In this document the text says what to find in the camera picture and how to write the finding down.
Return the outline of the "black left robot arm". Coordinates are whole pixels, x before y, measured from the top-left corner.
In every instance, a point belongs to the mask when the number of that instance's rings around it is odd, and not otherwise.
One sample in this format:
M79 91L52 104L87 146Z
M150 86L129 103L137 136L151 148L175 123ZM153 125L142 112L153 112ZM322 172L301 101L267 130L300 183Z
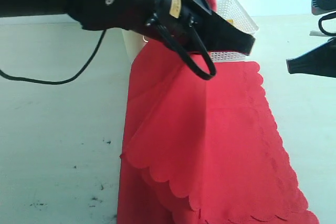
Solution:
M2 17L67 14L85 30L121 28L181 52L240 52L254 45L207 0L1 0Z

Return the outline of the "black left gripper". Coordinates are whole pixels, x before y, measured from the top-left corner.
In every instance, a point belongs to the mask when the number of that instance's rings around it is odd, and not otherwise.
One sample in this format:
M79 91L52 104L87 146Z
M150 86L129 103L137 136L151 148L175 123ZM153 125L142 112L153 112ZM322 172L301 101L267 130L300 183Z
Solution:
M220 17L207 0L132 0L131 30L187 51L250 55L255 38Z

